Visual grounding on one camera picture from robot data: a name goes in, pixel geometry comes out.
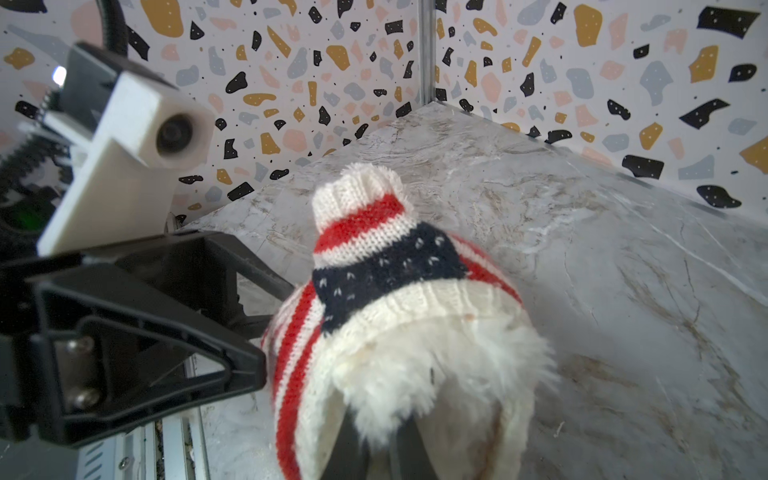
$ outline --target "screw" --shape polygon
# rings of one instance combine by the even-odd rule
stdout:
[[[84,387],[75,391],[72,405],[78,410],[88,410],[101,400],[101,392],[91,387]]]
[[[130,466],[131,466],[131,457],[123,457],[123,459],[120,460],[120,463],[118,463],[118,468],[120,470],[125,470]]]
[[[94,340],[90,336],[82,336],[79,339],[67,342],[67,351],[73,355],[85,355],[94,349]]]

